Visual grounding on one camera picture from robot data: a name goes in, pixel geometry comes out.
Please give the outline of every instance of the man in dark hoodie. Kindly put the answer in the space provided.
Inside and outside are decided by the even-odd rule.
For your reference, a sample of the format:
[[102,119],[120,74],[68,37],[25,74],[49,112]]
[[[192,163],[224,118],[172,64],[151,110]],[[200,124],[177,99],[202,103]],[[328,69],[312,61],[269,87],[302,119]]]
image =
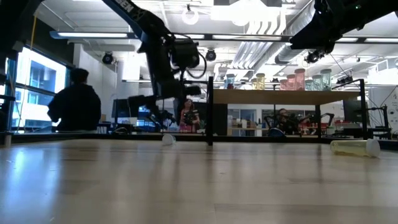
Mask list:
[[88,71],[76,68],[70,72],[72,85],[57,93],[47,113],[58,131],[94,131],[101,119],[101,100],[87,85]]

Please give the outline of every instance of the wooden shelf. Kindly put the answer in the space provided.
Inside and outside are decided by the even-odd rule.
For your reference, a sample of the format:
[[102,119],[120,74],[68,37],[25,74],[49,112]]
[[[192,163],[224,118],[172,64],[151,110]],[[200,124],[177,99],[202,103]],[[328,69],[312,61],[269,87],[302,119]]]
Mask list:
[[358,91],[214,90],[214,103],[257,105],[324,105],[357,98]]

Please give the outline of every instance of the jar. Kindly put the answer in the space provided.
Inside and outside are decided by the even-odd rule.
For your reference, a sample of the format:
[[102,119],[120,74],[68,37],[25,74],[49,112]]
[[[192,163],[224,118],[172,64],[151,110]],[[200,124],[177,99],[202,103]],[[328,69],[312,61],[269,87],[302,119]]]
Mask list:
[[294,73],[296,74],[296,90],[305,90],[305,69],[296,69]]
[[258,73],[257,77],[257,89],[258,90],[265,90],[266,89],[266,74]]
[[295,74],[287,76],[286,90],[296,90],[296,75]]
[[281,80],[280,82],[280,90],[287,90],[286,85],[287,85],[287,80]]
[[313,80],[305,80],[305,90],[313,90]]
[[226,75],[226,88],[227,89],[232,89],[234,88],[235,84],[235,75],[234,74],[227,74]]
[[323,90],[331,90],[331,69],[321,70]]
[[322,75],[314,75],[312,77],[312,80],[313,80],[313,89],[315,91],[322,91],[323,90]]
[[252,78],[251,79],[251,85],[253,87],[253,90],[258,90],[257,78]]

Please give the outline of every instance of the person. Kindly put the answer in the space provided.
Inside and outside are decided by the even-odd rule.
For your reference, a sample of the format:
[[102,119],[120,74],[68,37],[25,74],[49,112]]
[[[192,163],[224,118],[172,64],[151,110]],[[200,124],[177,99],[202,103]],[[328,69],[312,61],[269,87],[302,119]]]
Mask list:
[[295,124],[294,120],[291,118],[292,116],[289,116],[289,112],[285,108],[278,111],[277,127],[285,134],[294,134],[298,132],[299,124]]
[[76,68],[70,72],[72,85],[54,96],[47,113],[52,122],[61,119],[60,132],[96,131],[101,119],[101,100],[87,85],[88,71]]
[[195,133],[196,125],[199,124],[199,114],[195,112],[192,100],[186,99],[181,110],[180,132]]

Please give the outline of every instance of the hoodie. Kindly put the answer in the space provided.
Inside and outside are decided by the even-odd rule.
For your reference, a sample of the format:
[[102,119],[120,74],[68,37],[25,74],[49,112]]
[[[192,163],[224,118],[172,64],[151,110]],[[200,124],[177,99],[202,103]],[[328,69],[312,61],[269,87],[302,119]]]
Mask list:
[[57,93],[47,113],[58,131],[92,131],[101,119],[101,100],[92,86],[76,84]]

